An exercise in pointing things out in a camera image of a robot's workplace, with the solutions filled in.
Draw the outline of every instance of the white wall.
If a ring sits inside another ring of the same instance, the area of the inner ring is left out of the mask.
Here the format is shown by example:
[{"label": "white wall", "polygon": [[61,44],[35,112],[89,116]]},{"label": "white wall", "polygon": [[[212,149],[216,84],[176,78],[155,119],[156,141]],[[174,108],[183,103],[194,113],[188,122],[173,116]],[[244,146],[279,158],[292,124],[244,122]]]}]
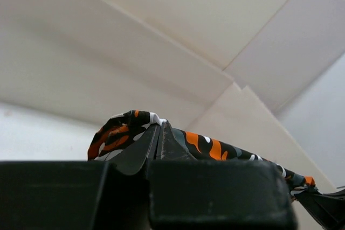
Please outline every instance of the white wall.
[{"label": "white wall", "polygon": [[0,103],[0,160],[86,160],[98,126]]},{"label": "white wall", "polygon": [[276,114],[336,185],[345,185],[345,54]]}]

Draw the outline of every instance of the black plastic part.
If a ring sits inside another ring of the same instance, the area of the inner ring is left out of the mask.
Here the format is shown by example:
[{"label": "black plastic part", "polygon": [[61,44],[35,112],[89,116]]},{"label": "black plastic part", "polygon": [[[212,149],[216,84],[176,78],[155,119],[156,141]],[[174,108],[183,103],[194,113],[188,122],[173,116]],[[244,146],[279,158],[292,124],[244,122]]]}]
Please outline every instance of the black plastic part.
[{"label": "black plastic part", "polygon": [[158,147],[156,159],[164,160],[196,160],[188,151],[186,151],[176,140],[170,123],[162,123],[160,135],[158,138]]},{"label": "black plastic part", "polygon": [[94,229],[107,163],[0,163],[0,229]]},{"label": "black plastic part", "polygon": [[324,229],[345,229],[345,190],[322,195],[303,192],[296,198]]},{"label": "black plastic part", "polygon": [[155,158],[159,134],[160,126],[151,125],[136,142],[109,161],[124,175],[137,174],[144,167],[147,158]]},{"label": "black plastic part", "polygon": [[296,229],[288,190],[266,162],[153,161],[154,230]]},{"label": "black plastic part", "polygon": [[125,176],[117,170],[109,170],[95,230],[150,230],[149,185],[143,175],[139,172]]}]

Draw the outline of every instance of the white ceiling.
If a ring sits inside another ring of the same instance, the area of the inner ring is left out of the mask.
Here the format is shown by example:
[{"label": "white ceiling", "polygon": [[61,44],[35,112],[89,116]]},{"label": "white ceiling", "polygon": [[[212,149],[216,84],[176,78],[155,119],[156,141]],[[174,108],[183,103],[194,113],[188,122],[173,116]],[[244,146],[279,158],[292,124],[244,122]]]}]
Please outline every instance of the white ceiling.
[{"label": "white ceiling", "polygon": [[289,0],[226,71],[279,109],[345,52],[345,0]]},{"label": "white ceiling", "polygon": [[144,19],[179,35],[221,69],[287,0],[123,0]]},{"label": "white ceiling", "polygon": [[110,0],[250,85],[272,110],[345,51],[345,0]]},{"label": "white ceiling", "polygon": [[345,0],[0,0],[0,99],[184,128],[234,76],[276,110],[345,51],[344,17]]},{"label": "white ceiling", "polygon": [[0,99],[94,123],[153,110],[185,128],[225,73],[101,0],[0,0]]}]

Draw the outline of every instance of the ceiling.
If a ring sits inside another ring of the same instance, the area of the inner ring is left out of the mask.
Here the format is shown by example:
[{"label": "ceiling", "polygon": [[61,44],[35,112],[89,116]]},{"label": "ceiling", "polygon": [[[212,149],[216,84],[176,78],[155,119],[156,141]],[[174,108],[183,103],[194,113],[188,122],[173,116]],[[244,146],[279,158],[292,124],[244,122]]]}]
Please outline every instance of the ceiling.
[{"label": "ceiling", "polygon": [[185,128],[234,78],[276,111],[345,52],[344,17],[345,0],[0,0],[0,100]]},{"label": "ceiling", "polygon": [[226,73],[102,0],[0,0],[0,99],[104,123],[152,110],[181,128]]},{"label": "ceiling", "polygon": [[345,0],[110,0],[250,87],[272,110],[345,51]]}]

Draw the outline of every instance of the ceiling panel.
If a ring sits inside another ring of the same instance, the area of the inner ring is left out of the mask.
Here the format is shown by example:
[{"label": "ceiling panel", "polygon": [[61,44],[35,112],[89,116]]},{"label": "ceiling panel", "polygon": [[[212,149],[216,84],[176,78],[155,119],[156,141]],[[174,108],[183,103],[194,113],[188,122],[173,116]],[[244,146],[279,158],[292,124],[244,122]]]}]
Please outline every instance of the ceiling panel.
[{"label": "ceiling panel", "polygon": [[0,0],[0,99],[94,123],[130,109],[187,126],[232,79],[101,0]]},{"label": "ceiling panel", "polygon": [[287,0],[114,0],[225,68]]},{"label": "ceiling panel", "polygon": [[272,110],[345,51],[345,0],[289,0],[226,71]]}]

